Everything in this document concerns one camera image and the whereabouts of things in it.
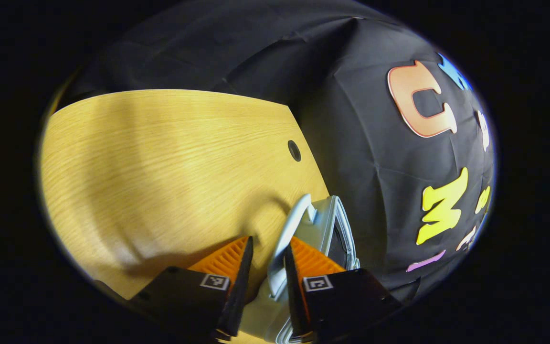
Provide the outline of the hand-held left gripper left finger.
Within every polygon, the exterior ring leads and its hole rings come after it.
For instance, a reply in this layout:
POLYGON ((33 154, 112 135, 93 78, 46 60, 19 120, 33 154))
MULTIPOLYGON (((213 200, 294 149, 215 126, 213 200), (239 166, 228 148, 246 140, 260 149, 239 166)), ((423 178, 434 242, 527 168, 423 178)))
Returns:
POLYGON ((253 238, 238 238, 187 269, 170 266, 129 300, 177 341, 238 335, 253 260, 253 238))

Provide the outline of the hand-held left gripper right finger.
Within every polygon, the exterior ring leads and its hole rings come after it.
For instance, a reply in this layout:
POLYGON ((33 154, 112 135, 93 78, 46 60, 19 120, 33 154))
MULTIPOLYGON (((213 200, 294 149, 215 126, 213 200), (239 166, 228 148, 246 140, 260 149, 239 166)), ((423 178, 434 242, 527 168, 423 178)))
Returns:
POLYGON ((285 271, 295 337, 350 337, 402 307, 368 270, 346 270, 297 237, 285 249, 285 271))

